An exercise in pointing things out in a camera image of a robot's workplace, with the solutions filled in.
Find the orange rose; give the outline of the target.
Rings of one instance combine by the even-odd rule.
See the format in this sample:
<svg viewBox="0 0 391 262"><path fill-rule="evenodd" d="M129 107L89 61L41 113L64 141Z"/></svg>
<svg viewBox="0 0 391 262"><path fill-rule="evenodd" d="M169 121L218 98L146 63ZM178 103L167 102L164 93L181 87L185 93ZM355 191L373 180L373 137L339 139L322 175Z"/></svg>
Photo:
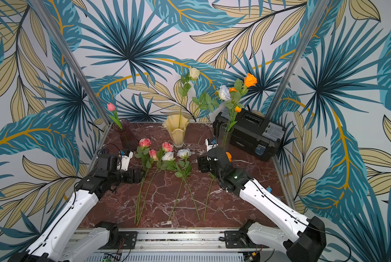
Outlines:
<svg viewBox="0 0 391 262"><path fill-rule="evenodd" d="M242 109L240 107L238 107L237 105L234 106L232 109L230 109L229 121L228 121L228 125L227 125L227 132L230 132L231 129L233 128L233 126L237 123L237 121L235 119L236 119L237 114L240 113L241 110Z"/></svg>
<svg viewBox="0 0 391 262"><path fill-rule="evenodd" d="M257 78L248 73L243 80L241 79L236 79L234 83L234 88L237 90L237 94L235 95L235 100L237 102L237 106L240 107L241 109L244 108L243 105L241 105L240 100L242 96L246 95L248 92L248 89L252 86L255 86L257 84ZM230 101L226 102L226 108L228 109L231 105Z"/></svg>
<svg viewBox="0 0 391 262"><path fill-rule="evenodd" d="M234 87L231 87L229 89L229 93L230 93L230 96L231 96L231 101L230 101L231 105L228 108L229 109L229 121L228 121L228 125L227 125L227 132L230 132L230 130L232 128L232 123L234 122L234 113L235 113L235 108L237 106L237 102L235 100L235 95L238 92L237 92L237 90Z"/></svg>
<svg viewBox="0 0 391 262"><path fill-rule="evenodd" d="M213 148L207 152L209 157L219 157L221 161L222 170L218 173L211 173L217 180L217 183L222 187L224 186L224 177L226 170L232 167L232 156L229 152L222 150L220 147Z"/></svg>

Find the white rose top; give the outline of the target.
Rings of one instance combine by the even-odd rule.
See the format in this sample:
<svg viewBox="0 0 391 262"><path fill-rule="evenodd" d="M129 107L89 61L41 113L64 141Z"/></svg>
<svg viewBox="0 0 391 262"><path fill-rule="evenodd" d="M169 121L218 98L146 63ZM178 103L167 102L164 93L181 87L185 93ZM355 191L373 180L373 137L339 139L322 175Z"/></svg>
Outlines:
<svg viewBox="0 0 391 262"><path fill-rule="evenodd" d="M220 101L231 100L229 88L225 85L222 85L218 91L215 91L213 95L203 92L198 98L193 97L192 101L198 108L203 111L207 110L210 113L213 113L220 106Z"/></svg>

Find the pink tulip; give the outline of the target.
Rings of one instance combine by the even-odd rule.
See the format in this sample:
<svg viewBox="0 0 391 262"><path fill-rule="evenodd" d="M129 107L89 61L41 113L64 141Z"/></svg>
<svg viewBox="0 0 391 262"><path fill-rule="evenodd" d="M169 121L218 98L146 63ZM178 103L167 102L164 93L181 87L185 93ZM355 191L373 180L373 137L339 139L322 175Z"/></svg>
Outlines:
<svg viewBox="0 0 391 262"><path fill-rule="evenodd" d="M115 105L113 103L108 103L107 110L111 112L111 115L109 117L116 123L120 130L123 130Z"/></svg>

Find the cream rose large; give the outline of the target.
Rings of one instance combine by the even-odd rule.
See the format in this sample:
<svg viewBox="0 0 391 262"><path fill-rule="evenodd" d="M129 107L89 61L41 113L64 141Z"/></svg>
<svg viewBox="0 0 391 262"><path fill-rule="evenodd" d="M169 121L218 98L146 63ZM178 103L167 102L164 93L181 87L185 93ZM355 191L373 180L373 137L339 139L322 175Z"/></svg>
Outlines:
<svg viewBox="0 0 391 262"><path fill-rule="evenodd" d="M186 107L188 93L191 87L197 82L200 75L200 71L194 67L190 67L189 72L181 75L180 77L180 86L178 88L179 97L177 98L180 105L180 117L178 127L180 129L184 129L184 116L183 116L183 108Z"/></svg>

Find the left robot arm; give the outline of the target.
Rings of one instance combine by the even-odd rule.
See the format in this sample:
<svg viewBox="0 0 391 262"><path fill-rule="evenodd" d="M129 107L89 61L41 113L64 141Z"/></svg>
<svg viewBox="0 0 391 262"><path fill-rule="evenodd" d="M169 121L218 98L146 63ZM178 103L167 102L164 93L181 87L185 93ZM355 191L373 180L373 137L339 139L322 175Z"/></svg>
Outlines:
<svg viewBox="0 0 391 262"><path fill-rule="evenodd" d="M115 223L100 222L71 247L69 240L82 220L106 192L122 183L142 181L138 168L129 168L133 152L126 155L104 154L95 167L75 186L72 196L49 227L29 244L24 252L12 254L10 262L83 262L101 248L119 250L127 238Z"/></svg>

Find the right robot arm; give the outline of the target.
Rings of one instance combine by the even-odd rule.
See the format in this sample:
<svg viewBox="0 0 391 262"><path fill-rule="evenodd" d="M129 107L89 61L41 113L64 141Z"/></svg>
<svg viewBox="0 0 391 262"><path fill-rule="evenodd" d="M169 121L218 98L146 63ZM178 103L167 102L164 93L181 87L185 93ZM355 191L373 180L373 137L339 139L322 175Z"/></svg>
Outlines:
<svg viewBox="0 0 391 262"><path fill-rule="evenodd" d="M220 147L211 148L197 158L202 173L212 173L219 186L253 205L276 228L258 222L248 223L246 236L256 245L265 245L284 252L293 262L316 262L326 248L324 222L318 217L308 218L280 201L249 172L236 168Z"/></svg>

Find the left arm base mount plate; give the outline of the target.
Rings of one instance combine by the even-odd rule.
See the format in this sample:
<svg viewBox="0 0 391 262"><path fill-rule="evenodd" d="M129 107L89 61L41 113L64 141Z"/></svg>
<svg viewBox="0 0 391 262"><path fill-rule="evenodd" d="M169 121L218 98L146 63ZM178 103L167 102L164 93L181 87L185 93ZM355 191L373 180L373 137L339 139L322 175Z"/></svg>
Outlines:
<svg viewBox="0 0 391 262"><path fill-rule="evenodd" d="M134 250L137 242L137 231L120 231L114 234L114 246L116 250Z"/></svg>

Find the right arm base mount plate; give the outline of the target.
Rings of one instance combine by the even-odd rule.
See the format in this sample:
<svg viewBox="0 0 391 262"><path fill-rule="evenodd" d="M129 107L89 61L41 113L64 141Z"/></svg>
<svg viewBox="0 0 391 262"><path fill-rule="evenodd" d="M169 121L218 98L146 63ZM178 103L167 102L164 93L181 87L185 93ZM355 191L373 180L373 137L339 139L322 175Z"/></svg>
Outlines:
<svg viewBox="0 0 391 262"><path fill-rule="evenodd" d="M261 248L269 248L265 245L258 245L253 243L248 235L240 230L228 230L224 232L224 236L219 237L221 242L224 242L226 248L254 248L259 250Z"/></svg>

